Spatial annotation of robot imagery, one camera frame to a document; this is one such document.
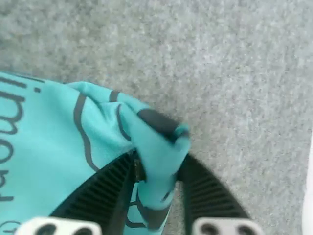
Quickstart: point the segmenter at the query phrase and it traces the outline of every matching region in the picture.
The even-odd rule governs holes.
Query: white plastic piece with holes
[[[204,227],[211,227],[206,232]],[[192,235],[264,235],[261,227],[248,219],[199,218],[192,226]]]
[[[54,217],[38,217],[23,223],[15,235],[37,235],[36,233],[45,225],[54,225],[56,227],[53,235],[75,235],[80,229],[89,229],[92,235],[102,235],[98,224],[87,221],[60,219]]]

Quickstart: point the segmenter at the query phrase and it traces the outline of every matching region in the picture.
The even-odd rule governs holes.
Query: gray carpet
[[[268,235],[301,234],[311,0],[0,0],[0,69],[91,81],[187,122]],[[165,234],[181,234],[179,195]]]

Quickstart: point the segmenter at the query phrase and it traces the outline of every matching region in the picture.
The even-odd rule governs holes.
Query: black ribbed plastic
[[[179,170],[183,181],[185,229],[201,217],[248,218],[227,188],[198,160],[188,154]]]
[[[74,191],[50,216],[93,221],[103,234],[120,235],[134,186],[134,160],[120,156]]]
[[[104,235],[122,235],[134,183],[145,180],[136,152],[124,154],[97,171],[52,214],[54,217],[93,221]],[[183,182],[186,234],[201,217],[249,218],[227,188],[192,155],[178,172]]]

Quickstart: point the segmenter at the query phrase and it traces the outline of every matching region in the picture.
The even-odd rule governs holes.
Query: white plastic part
[[[199,218],[192,235],[264,235],[261,227],[249,219]]]
[[[302,234],[313,234],[313,138],[311,138],[307,184],[302,210]]]
[[[53,232],[43,232],[42,228],[55,226]],[[102,235],[101,228],[94,222],[60,219],[54,217],[38,217],[23,223],[14,235],[79,235],[82,230],[88,230],[87,235]]]

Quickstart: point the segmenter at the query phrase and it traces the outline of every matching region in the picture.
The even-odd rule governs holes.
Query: turquoise fabric
[[[153,114],[147,104],[91,83],[0,72],[0,235],[8,234],[1,228],[8,221],[48,216],[98,169],[133,149],[147,181],[135,185],[132,200],[138,193],[147,208],[169,206],[190,148],[188,128],[177,125],[172,141],[140,117],[143,110]],[[126,235],[158,235],[165,224],[149,229],[136,206],[128,219],[144,227],[126,225]]]

